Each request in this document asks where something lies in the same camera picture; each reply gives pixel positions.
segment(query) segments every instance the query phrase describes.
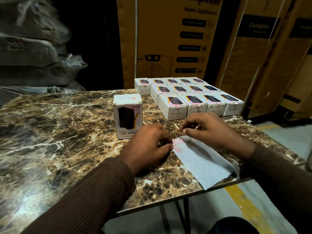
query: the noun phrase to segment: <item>person's left hand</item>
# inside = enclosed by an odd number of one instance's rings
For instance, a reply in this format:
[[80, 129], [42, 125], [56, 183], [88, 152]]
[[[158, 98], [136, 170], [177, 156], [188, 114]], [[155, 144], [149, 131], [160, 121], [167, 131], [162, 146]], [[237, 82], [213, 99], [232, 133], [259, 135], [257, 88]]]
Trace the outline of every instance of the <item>person's left hand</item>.
[[[160, 140], [169, 144], [158, 147]], [[129, 140], [119, 157], [136, 175], [143, 169], [149, 168], [160, 161], [174, 148], [170, 133], [160, 123], [149, 124], [142, 128]]]

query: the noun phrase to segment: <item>large brown cardboard box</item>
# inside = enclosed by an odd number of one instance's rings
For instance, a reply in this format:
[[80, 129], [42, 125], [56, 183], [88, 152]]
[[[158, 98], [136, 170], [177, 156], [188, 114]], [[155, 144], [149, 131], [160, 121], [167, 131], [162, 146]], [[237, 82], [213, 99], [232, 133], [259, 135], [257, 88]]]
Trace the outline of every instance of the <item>large brown cardboard box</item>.
[[135, 0], [117, 0], [125, 89], [135, 77], [203, 79], [223, 0], [137, 1], [136, 47]]
[[294, 0], [248, 99], [244, 116], [274, 112], [312, 43], [312, 0]]
[[288, 120], [312, 116], [312, 47], [308, 50], [275, 113]]
[[292, 0], [241, 0], [214, 85], [246, 100]]

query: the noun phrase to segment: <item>sheet of paper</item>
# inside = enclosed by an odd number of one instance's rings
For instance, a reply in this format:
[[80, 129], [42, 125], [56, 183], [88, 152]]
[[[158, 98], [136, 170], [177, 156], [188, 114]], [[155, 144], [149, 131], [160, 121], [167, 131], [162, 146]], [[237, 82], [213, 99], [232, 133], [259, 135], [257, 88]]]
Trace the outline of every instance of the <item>sheet of paper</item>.
[[186, 135], [174, 139], [174, 153], [205, 190], [236, 171], [214, 149]]

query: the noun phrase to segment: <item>small product box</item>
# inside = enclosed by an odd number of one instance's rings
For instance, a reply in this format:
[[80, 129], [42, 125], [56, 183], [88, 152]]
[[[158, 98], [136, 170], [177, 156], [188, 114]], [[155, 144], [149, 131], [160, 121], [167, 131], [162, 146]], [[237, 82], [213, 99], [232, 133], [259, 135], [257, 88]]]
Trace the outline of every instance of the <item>small product box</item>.
[[195, 95], [204, 97], [204, 102], [208, 104], [207, 112], [213, 112], [217, 116], [222, 116], [224, 114], [227, 103], [222, 100], [220, 95], [209, 92], [195, 93]]
[[130, 139], [142, 127], [140, 94], [114, 95], [113, 111], [118, 139]]
[[175, 78], [175, 80], [179, 83], [179, 84], [192, 84], [190, 79], [187, 79], [185, 77], [182, 78]]
[[193, 112], [207, 111], [208, 104], [201, 95], [195, 95], [193, 93], [179, 93], [177, 95], [188, 105], [187, 117]]
[[188, 105], [177, 94], [160, 94], [159, 109], [168, 121], [186, 118]]
[[203, 84], [203, 83], [207, 83], [205, 81], [203, 81], [200, 78], [197, 77], [186, 77], [186, 79], [188, 79], [192, 84]]
[[150, 95], [151, 85], [152, 83], [148, 78], [135, 78], [135, 90], [140, 95]]
[[158, 106], [158, 98], [160, 94], [172, 94], [172, 90], [167, 85], [152, 85], [151, 86], [151, 97], [154, 100], [156, 106]]
[[227, 94], [223, 91], [215, 92], [213, 95], [219, 95], [221, 99], [227, 103], [227, 107], [223, 113], [223, 116], [232, 116], [240, 114], [244, 106], [244, 101], [235, 98], [234, 96]]
[[207, 92], [210, 92], [210, 93], [214, 93], [214, 92], [218, 92], [218, 91], [222, 91], [210, 84], [207, 84], [207, 83], [203, 83], [203, 84], [200, 84], [201, 86], [204, 86], [207, 90]]
[[155, 84], [166, 85], [165, 78], [149, 78], [149, 81], [154, 85]]
[[179, 84], [177, 78], [162, 78], [165, 81], [165, 84]]
[[207, 92], [207, 89], [200, 84], [191, 84], [187, 85], [187, 87], [189, 88], [189, 91], [192, 93]]
[[190, 92], [190, 89], [187, 85], [168, 85], [169, 89], [171, 89], [175, 94], [177, 93], [188, 93]]

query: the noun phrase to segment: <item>table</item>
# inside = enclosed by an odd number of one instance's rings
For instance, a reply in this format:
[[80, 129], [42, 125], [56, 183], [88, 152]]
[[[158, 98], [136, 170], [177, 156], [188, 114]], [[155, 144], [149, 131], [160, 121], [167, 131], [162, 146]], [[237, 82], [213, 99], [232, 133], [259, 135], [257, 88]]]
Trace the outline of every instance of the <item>table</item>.
[[[135, 90], [23, 95], [0, 108], [0, 233], [20, 233], [101, 161], [119, 155], [127, 140], [116, 137], [113, 97], [133, 93]], [[150, 95], [142, 100], [144, 124], [160, 122], [173, 138], [181, 135], [182, 120], [167, 121]], [[240, 116], [223, 119], [293, 164], [306, 163]], [[239, 167], [236, 157], [220, 154]], [[187, 197], [205, 192], [173, 152], [135, 181], [136, 190], [118, 216], [166, 202], [177, 204], [179, 199], [187, 205]], [[230, 176], [208, 191], [239, 182], [242, 180]]]

